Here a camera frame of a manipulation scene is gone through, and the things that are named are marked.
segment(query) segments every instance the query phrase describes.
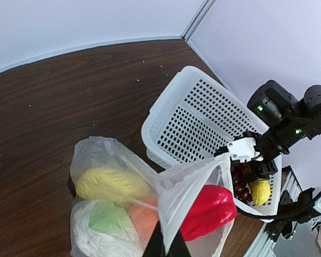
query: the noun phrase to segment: white wall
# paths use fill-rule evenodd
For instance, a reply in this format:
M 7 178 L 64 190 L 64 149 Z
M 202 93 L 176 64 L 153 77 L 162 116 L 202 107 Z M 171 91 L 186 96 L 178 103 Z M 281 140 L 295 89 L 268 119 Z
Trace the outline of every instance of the white wall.
M 179 38 L 201 4 L 202 0 L 0 0 L 0 69 L 87 44 Z
M 321 84 L 321 1 L 218 0 L 189 44 L 244 103 L 269 79 L 301 99 Z M 321 185 L 321 136 L 291 152 L 301 186 Z

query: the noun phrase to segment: yellow fruit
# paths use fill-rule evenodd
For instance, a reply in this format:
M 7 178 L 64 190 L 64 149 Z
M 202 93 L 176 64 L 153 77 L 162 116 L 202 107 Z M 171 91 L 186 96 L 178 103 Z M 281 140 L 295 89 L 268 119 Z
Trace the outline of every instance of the yellow fruit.
M 249 186 L 255 205 L 262 206 L 269 200 L 271 189 L 267 180 L 257 180 L 250 183 Z
M 149 184 L 139 175 L 116 169 L 89 169 L 75 181 L 76 193 L 87 200 L 103 199 L 124 205 L 127 198 L 147 197 Z

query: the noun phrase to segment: red vegetable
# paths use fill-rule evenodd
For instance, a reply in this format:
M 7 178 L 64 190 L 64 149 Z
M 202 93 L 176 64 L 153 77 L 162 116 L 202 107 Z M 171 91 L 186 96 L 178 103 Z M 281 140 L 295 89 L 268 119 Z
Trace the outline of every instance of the red vegetable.
M 182 223 L 181 233 L 185 241 L 214 232 L 236 217 L 233 194 L 226 188 L 205 185 L 187 217 Z

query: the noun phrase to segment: translucent plastic bag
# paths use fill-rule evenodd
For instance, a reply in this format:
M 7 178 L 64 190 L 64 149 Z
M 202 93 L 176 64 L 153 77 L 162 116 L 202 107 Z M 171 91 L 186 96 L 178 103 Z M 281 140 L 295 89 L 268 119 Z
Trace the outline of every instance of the translucent plastic bag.
M 79 198 L 71 214 L 73 257 L 141 257 L 160 220 L 168 252 L 205 184 L 232 187 L 228 155 L 157 174 L 115 139 L 75 147 L 71 177 Z M 219 256 L 233 222 L 187 242 L 192 257 Z

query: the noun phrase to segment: orange object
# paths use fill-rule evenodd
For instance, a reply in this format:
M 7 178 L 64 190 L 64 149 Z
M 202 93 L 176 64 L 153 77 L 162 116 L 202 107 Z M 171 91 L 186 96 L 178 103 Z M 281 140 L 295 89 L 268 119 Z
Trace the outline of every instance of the orange object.
M 157 207 L 156 197 L 144 198 L 141 201 Z M 159 220 L 158 212 L 137 204 L 132 205 L 130 212 L 131 220 L 139 235 L 141 244 L 146 247 Z

